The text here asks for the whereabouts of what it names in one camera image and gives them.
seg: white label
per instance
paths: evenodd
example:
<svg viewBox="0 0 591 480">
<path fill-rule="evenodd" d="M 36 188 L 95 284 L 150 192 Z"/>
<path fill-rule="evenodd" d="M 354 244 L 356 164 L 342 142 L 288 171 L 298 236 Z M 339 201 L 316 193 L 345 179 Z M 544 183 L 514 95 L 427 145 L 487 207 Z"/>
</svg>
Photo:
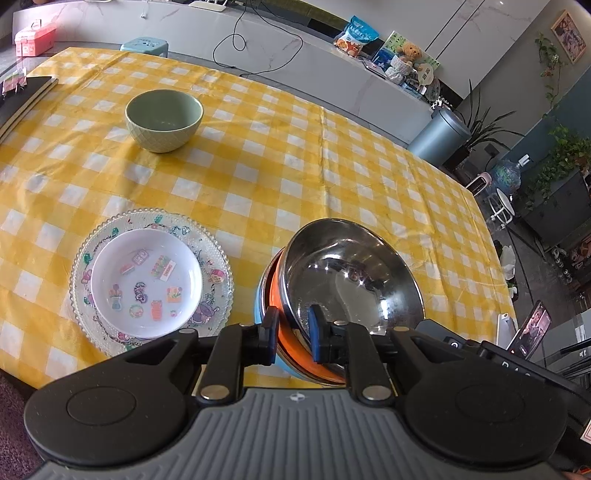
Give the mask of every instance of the white label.
<svg viewBox="0 0 591 480">
<path fill-rule="evenodd" d="M 172 260 L 170 262 L 168 262 L 168 265 L 166 265 L 166 267 L 164 267 L 164 271 L 162 272 L 162 275 L 160 275 L 160 280 L 167 281 L 170 274 L 173 272 L 175 265 L 176 265 L 176 262 L 173 262 Z"/>
<path fill-rule="evenodd" d="M 581 440 L 591 445 L 591 421 L 587 424 L 587 428 L 583 432 Z"/>
<path fill-rule="evenodd" d="M 433 82 L 433 67 L 428 63 L 417 65 L 417 76 L 419 85 L 430 85 Z"/>
</svg>

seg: phone screen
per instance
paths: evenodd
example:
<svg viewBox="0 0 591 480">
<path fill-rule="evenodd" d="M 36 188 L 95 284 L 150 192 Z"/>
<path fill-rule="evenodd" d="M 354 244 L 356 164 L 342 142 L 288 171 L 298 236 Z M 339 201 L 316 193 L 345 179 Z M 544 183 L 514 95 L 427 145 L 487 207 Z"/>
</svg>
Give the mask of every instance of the phone screen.
<svg viewBox="0 0 591 480">
<path fill-rule="evenodd" d="M 530 314 L 530 318 L 524 323 L 519 332 L 517 332 L 517 335 L 515 335 L 507 350 L 527 360 L 534 353 L 542 338 L 544 338 L 550 327 L 550 322 L 548 310 L 546 310 L 541 301 L 538 301 Z"/>
</svg>

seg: orange bowl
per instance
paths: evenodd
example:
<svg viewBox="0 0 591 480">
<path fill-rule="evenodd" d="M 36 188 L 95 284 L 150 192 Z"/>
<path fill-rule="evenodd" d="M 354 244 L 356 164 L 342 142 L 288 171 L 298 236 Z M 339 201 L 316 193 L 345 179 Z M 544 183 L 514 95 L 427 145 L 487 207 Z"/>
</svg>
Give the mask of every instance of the orange bowl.
<svg viewBox="0 0 591 480">
<path fill-rule="evenodd" d="M 326 367 L 323 367 L 322 365 L 314 362 L 309 351 L 304 348 L 304 346 L 298 340 L 294 332 L 291 330 L 291 327 L 287 322 L 287 319 L 285 318 L 283 305 L 281 303 L 281 298 L 279 295 L 277 272 L 274 273 L 273 278 L 271 280 L 271 290 L 269 292 L 269 305 L 277 307 L 277 309 L 279 310 L 279 342 L 281 343 L 281 346 L 283 347 L 283 350 L 285 350 L 287 355 L 289 355 L 293 359 L 293 361 L 295 361 L 304 370 L 308 371 L 312 375 L 315 375 L 316 377 L 337 384 L 345 383 L 345 379 L 343 377 L 332 373 Z"/>
</svg>

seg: logo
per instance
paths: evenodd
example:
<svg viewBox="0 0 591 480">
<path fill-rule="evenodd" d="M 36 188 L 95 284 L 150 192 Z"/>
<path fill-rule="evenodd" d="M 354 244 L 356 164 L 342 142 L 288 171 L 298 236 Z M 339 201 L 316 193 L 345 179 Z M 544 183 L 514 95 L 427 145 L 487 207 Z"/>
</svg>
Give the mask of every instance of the logo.
<svg viewBox="0 0 591 480">
<path fill-rule="evenodd" d="M 295 392 L 292 393 L 289 397 L 288 397 L 291 401 L 294 401 L 296 403 L 301 402 L 302 400 L 306 399 L 306 396 L 303 393 L 300 392 Z"/>
</svg>

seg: snack bag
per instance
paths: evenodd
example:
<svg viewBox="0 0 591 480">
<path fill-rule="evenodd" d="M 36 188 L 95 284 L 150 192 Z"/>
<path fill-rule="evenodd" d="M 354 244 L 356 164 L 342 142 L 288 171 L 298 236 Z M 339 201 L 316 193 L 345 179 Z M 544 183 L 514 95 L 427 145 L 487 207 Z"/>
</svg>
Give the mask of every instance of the snack bag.
<svg viewBox="0 0 591 480">
<path fill-rule="evenodd" d="M 351 18 L 343 34 L 335 40 L 335 46 L 352 57 L 359 55 L 361 48 L 379 37 L 378 32 L 357 17 Z"/>
</svg>

